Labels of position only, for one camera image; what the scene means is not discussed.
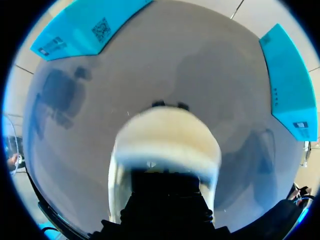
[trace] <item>blue panel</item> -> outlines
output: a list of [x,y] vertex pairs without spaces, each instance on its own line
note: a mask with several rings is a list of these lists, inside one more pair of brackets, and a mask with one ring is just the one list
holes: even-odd
[[41,32],[31,50],[45,60],[98,54],[152,0],[76,0]]
[[264,35],[260,44],[269,72],[272,115],[298,141],[316,141],[316,98],[298,49],[280,24]]

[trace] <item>gray background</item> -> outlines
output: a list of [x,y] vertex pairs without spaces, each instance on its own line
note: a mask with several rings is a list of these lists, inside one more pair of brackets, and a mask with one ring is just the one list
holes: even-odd
[[24,114],[27,167],[53,208],[84,232],[108,219],[108,168],[120,127],[152,101],[184,102],[217,139],[215,224],[233,232],[285,198],[302,142],[271,115],[259,39],[211,10],[154,2],[98,56],[45,62]]

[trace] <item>person's hand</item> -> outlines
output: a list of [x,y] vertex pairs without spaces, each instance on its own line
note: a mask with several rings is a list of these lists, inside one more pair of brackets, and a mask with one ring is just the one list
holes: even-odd
[[6,164],[7,164],[8,168],[9,168],[9,171],[13,171],[13,170],[16,169],[17,160],[18,160],[18,154],[17,153],[13,154],[13,156],[10,157],[7,160]]

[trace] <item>barcode label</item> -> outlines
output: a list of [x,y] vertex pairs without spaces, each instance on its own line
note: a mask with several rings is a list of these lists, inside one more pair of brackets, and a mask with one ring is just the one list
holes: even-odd
[[305,129],[308,127],[308,123],[306,121],[295,122],[293,125],[298,129]]
[[94,33],[96,39],[103,43],[111,33],[111,28],[106,20],[106,18],[102,18],[95,26],[92,28],[92,32]]
[[51,41],[49,41],[46,45],[43,47],[38,48],[38,51],[45,55],[48,56],[49,54],[53,53],[56,50],[63,49],[67,46],[67,44],[60,38],[60,37],[55,37]]

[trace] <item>white object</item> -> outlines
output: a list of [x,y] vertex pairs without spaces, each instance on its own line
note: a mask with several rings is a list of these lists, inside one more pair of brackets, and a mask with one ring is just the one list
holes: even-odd
[[120,211],[132,193],[130,170],[150,162],[198,176],[202,196],[214,211],[221,165],[216,139],[192,113],[158,106],[131,118],[116,136],[108,174],[110,221],[121,222]]

